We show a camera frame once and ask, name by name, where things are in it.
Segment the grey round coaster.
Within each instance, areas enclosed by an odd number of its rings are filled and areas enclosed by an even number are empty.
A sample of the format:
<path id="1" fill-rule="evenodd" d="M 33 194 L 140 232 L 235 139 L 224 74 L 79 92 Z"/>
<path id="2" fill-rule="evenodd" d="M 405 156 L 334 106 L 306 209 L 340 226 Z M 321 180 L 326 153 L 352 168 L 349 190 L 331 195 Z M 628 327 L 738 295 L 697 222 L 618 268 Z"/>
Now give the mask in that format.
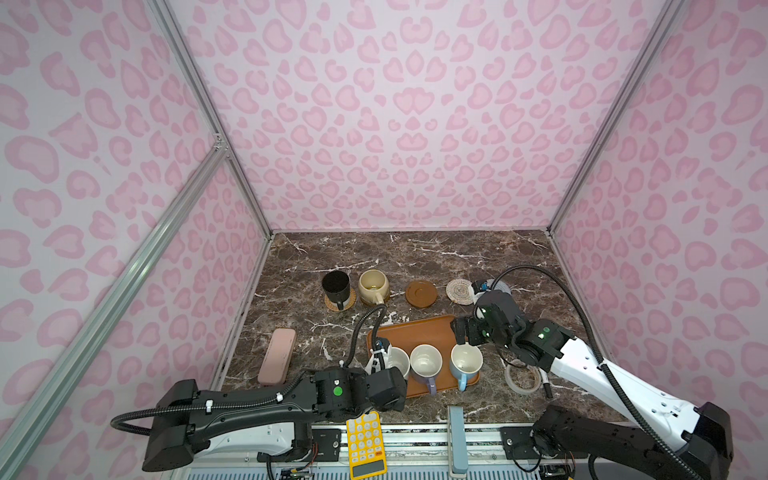
<path id="1" fill-rule="evenodd" d="M 488 281 L 489 288 L 492 286 L 493 282 L 494 282 L 494 279 L 490 279 Z M 511 288 L 504 281 L 499 281 L 492 290 L 502 291 L 504 293 L 511 295 Z"/>

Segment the multicolour braided coaster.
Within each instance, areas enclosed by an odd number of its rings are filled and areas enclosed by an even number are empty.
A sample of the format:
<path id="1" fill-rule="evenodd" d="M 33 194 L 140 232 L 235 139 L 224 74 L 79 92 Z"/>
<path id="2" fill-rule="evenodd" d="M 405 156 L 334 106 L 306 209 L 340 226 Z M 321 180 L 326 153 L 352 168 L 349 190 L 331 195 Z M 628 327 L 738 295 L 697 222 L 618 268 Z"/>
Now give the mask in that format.
<path id="1" fill-rule="evenodd" d="M 472 282 L 467 279 L 453 279 L 445 287 L 449 300 L 462 306 L 473 305 L 475 292 Z"/>

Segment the white mug blue handle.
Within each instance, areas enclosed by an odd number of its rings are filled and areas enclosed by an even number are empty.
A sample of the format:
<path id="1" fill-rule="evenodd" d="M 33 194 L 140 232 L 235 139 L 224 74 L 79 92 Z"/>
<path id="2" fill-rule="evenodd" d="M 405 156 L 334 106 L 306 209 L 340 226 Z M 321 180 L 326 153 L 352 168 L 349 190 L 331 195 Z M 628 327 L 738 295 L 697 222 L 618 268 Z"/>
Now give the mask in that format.
<path id="1" fill-rule="evenodd" d="M 483 363 L 483 353 L 477 346 L 465 343 L 457 344 L 452 348 L 449 368 L 452 376 L 457 380 L 459 391 L 465 391 L 477 380 Z"/>

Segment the brown wooden coaster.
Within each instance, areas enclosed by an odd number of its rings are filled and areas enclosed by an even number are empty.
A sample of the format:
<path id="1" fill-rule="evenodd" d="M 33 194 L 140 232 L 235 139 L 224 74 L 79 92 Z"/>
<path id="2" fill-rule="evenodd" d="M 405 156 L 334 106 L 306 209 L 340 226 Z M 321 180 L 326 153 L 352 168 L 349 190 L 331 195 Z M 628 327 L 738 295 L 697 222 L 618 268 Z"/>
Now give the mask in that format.
<path id="1" fill-rule="evenodd" d="M 405 290 L 406 301 L 414 308 L 428 308 L 438 299 L 436 286 L 426 280 L 411 281 Z"/>

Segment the woven rattan coaster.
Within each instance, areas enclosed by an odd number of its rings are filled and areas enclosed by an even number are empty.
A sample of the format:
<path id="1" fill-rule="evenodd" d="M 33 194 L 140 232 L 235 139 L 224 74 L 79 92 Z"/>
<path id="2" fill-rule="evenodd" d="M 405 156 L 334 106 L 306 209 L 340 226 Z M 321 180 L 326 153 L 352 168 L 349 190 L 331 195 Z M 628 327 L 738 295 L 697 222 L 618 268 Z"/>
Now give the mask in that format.
<path id="1" fill-rule="evenodd" d="M 332 312 L 342 312 L 351 309 L 357 300 L 357 293 L 350 290 L 349 297 L 344 302 L 334 302 L 327 295 L 324 296 L 325 306 Z"/>

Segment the cream yellow mug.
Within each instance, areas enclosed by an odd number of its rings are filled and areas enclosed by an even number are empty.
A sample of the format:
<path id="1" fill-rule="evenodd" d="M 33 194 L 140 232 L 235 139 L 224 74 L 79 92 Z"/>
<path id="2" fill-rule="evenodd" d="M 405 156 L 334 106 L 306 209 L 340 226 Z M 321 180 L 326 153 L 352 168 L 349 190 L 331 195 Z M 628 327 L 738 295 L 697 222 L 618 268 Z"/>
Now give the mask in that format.
<path id="1" fill-rule="evenodd" d="M 358 292 L 366 305 L 384 304 L 390 297 L 390 282 L 378 269 L 363 272 L 358 280 Z"/>

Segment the black mug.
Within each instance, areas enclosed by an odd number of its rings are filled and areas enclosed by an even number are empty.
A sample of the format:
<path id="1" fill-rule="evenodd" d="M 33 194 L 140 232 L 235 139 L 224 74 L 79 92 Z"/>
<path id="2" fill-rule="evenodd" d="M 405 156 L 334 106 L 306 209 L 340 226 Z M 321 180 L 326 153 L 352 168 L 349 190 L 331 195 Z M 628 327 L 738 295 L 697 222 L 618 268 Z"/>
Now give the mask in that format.
<path id="1" fill-rule="evenodd" d="M 334 302 L 344 302 L 350 294 L 350 278 L 341 270 L 328 272 L 321 281 L 324 294 Z"/>

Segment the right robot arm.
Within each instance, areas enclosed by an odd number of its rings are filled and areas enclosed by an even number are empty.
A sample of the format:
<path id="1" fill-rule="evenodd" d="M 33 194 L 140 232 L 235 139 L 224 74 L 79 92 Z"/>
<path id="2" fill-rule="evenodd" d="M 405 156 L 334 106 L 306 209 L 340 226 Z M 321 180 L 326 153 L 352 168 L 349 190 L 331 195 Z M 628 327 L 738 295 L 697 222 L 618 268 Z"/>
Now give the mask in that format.
<path id="1" fill-rule="evenodd" d="M 731 419 L 711 402 L 677 398 L 604 359 L 571 330 L 531 321 L 513 297 L 492 290 L 470 316 L 452 320 L 457 344 L 492 344 L 525 365 L 565 379 L 611 407 L 631 426 L 587 418 L 558 405 L 533 424 L 541 455 L 583 453 L 654 479 L 725 479 L 734 458 Z"/>

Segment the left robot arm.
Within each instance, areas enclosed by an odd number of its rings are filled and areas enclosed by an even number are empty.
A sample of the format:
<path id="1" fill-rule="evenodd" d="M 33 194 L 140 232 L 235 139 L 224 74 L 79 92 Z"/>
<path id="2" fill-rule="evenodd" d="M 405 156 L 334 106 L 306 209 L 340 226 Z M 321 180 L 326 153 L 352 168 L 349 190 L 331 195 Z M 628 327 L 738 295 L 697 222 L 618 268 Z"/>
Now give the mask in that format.
<path id="1" fill-rule="evenodd" d="M 176 382 L 156 404 L 142 464 L 162 472 L 190 464 L 215 437 L 279 423 L 343 423 L 376 410 L 404 409 L 407 381 L 393 367 L 305 371 L 287 385 L 224 393 L 201 390 L 193 379 Z"/>

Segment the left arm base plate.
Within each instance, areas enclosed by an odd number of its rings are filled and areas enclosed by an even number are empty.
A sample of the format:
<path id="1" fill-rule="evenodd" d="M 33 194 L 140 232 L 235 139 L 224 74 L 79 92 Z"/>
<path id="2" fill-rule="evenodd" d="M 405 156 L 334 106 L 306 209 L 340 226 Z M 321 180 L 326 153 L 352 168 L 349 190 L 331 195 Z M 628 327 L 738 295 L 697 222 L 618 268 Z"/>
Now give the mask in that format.
<path id="1" fill-rule="evenodd" d="M 310 424 L 279 423 L 256 429 L 257 459 L 265 462 L 335 462 L 339 459 L 341 431 L 312 428 Z"/>

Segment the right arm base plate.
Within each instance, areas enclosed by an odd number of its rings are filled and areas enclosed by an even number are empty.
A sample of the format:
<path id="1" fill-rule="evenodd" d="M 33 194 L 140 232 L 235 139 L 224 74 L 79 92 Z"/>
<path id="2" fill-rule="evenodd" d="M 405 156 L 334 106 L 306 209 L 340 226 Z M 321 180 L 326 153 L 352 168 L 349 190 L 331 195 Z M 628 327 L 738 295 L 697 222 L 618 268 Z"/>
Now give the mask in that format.
<path id="1" fill-rule="evenodd" d="M 499 429 L 501 444 L 508 460 L 571 459 L 547 434 L 532 427 L 508 426 Z"/>

